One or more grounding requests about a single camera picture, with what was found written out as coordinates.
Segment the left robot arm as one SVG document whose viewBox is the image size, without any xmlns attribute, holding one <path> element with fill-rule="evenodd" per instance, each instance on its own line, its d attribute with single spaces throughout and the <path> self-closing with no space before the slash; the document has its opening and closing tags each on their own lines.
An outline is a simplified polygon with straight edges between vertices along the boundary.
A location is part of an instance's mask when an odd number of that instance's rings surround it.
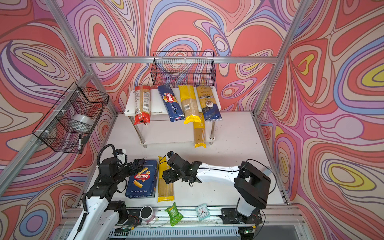
<svg viewBox="0 0 384 240">
<path fill-rule="evenodd" d="M 124 224 L 129 218 L 125 201 L 113 201 L 119 184 L 128 186 L 128 178 L 144 169 L 144 159 L 128 161 L 122 149 L 108 144 L 101 148 L 96 158 L 98 176 L 93 186 L 83 195 L 83 210 L 69 240 L 106 240 L 115 225 Z"/>
</svg>

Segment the long yellow Pastatime bag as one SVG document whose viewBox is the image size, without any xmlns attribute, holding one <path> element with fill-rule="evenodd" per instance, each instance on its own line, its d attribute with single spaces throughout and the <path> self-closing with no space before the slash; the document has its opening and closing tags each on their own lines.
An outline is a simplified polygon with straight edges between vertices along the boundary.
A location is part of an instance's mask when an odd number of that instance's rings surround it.
<svg viewBox="0 0 384 240">
<path fill-rule="evenodd" d="M 194 127 L 194 143 L 195 148 L 203 147 L 206 148 L 206 130 L 205 130 L 205 118 L 203 113 L 199 113 L 201 119 L 200 123 L 193 123 Z"/>
</svg>

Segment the blue Barilla rigatoni box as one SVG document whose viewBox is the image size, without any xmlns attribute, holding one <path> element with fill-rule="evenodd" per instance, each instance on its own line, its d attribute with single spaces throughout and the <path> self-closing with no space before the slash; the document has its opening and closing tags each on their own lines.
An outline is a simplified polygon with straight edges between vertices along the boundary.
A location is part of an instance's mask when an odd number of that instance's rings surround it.
<svg viewBox="0 0 384 240">
<path fill-rule="evenodd" d="M 158 180 L 159 163 L 157 160 L 145 160 L 143 169 L 129 177 L 125 196 L 129 199 L 154 198 Z"/>
</svg>

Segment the dark blue yellow spaghetti bag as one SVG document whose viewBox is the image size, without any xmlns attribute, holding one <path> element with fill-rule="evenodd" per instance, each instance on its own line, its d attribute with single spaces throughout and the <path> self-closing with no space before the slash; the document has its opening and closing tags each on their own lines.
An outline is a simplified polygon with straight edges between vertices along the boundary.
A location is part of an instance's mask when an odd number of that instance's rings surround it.
<svg viewBox="0 0 384 240">
<path fill-rule="evenodd" d="M 222 120 L 222 116 L 211 87 L 197 86 L 197 93 L 205 121 L 216 122 Z"/>
</svg>

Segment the blue Barilla spaghetti box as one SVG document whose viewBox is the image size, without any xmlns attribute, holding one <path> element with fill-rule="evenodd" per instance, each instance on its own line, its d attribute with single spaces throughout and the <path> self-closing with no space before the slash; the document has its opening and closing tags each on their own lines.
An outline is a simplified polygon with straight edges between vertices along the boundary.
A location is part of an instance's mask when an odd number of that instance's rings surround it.
<svg viewBox="0 0 384 240">
<path fill-rule="evenodd" d="M 184 120 L 184 112 L 170 85 L 158 86 L 159 94 L 165 104 L 171 122 Z"/>
</svg>

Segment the silver tape roll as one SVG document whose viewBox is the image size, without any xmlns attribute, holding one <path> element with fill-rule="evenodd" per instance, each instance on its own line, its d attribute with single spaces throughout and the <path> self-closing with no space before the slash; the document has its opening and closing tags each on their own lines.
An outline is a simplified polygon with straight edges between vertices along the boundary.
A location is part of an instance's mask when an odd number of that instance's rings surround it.
<svg viewBox="0 0 384 240">
<path fill-rule="evenodd" d="M 94 121 L 90 117 L 81 114 L 74 115 L 72 120 L 78 127 L 91 128 L 94 125 Z"/>
</svg>

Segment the black marker pen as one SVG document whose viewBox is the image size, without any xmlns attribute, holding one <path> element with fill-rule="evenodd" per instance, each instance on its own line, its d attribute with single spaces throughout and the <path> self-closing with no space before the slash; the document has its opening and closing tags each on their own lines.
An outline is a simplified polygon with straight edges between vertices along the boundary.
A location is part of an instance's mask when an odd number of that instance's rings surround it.
<svg viewBox="0 0 384 240">
<path fill-rule="evenodd" d="M 79 139 L 78 139 L 78 151 L 79 152 L 82 151 L 82 135 L 81 134 L 79 135 Z"/>
</svg>

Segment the green snack pouch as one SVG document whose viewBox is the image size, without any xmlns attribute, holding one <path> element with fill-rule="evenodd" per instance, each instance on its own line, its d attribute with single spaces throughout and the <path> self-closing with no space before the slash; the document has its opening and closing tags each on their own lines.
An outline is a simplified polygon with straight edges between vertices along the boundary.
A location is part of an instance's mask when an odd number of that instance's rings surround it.
<svg viewBox="0 0 384 240">
<path fill-rule="evenodd" d="M 174 227 L 184 218 L 184 216 L 179 212 L 176 203 L 173 203 L 170 207 L 166 208 L 165 212 L 169 215 L 170 225 L 172 227 Z"/>
</svg>

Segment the short yellow Pastatime bag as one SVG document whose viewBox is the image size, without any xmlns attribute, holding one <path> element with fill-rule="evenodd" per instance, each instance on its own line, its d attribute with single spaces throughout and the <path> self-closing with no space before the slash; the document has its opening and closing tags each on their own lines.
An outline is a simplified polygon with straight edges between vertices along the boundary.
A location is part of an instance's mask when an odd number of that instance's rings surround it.
<svg viewBox="0 0 384 240">
<path fill-rule="evenodd" d="M 171 169 L 167 160 L 167 156 L 159 157 L 158 203 L 175 200 L 173 184 L 167 184 L 163 178 L 163 173 Z"/>
</svg>

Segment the red spaghetti bag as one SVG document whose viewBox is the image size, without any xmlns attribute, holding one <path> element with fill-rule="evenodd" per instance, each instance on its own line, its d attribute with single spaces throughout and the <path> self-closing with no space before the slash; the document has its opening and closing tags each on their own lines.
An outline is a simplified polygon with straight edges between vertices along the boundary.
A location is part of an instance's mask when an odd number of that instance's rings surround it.
<svg viewBox="0 0 384 240">
<path fill-rule="evenodd" d="M 151 86 L 135 87 L 135 122 L 134 125 L 148 124 L 151 121 Z"/>
</svg>

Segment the white two-tier shelf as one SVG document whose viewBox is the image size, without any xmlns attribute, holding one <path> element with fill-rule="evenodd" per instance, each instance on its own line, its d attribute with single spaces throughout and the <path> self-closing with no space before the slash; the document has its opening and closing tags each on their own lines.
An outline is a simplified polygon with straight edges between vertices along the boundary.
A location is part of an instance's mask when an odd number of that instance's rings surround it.
<svg viewBox="0 0 384 240">
<path fill-rule="evenodd" d="M 171 122 L 165 104 L 158 90 L 151 90 L 151 122 L 135 125 L 135 92 L 131 91 L 124 115 L 128 117 L 139 137 L 139 143 L 146 148 L 155 144 L 193 143 L 192 124 L 183 121 Z"/>
</svg>

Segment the yellow barcode spaghetti bag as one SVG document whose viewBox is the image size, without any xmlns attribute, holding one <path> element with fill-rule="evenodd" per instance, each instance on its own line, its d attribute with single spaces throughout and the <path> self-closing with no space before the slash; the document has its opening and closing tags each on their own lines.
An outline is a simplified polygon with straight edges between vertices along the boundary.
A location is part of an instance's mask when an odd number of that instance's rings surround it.
<svg viewBox="0 0 384 240">
<path fill-rule="evenodd" d="M 179 86 L 181 97 L 181 107 L 185 114 L 184 124 L 188 123 L 201 123 L 199 114 L 198 103 L 193 86 L 182 85 Z"/>
</svg>

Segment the teal alarm clock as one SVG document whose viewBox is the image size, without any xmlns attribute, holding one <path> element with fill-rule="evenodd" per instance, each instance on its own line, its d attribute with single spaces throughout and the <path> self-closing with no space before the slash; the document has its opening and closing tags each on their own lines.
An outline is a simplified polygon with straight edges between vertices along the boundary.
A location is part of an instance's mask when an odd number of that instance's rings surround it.
<svg viewBox="0 0 384 240">
<path fill-rule="evenodd" d="M 211 216 L 209 208 L 206 204 L 202 204 L 196 207 L 196 213 L 199 221 L 203 221 Z"/>
</svg>

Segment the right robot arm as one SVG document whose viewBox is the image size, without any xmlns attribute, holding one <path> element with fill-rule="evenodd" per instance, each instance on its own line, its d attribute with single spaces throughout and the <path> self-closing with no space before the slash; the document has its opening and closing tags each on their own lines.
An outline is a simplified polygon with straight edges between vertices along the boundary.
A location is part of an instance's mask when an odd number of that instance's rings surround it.
<svg viewBox="0 0 384 240">
<path fill-rule="evenodd" d="M 194 183 L 221 183 L 234 187 L 240 194 L 233 215 L 222 213 L 223 221 L 234 218 L 238 222 L 246 223 L 255 210 L 267 207 L 270 194 L 271 179 L 250 163 L 250 159 L 239 166 L 221 167 L 208 165 L 203 162 L 188 162 L 173 151 L 168 152 L 165 163 L 169 169 L 161 174 L 166 184 L 178 180 L 187 182 L 190 187 Z"/>
</svg>

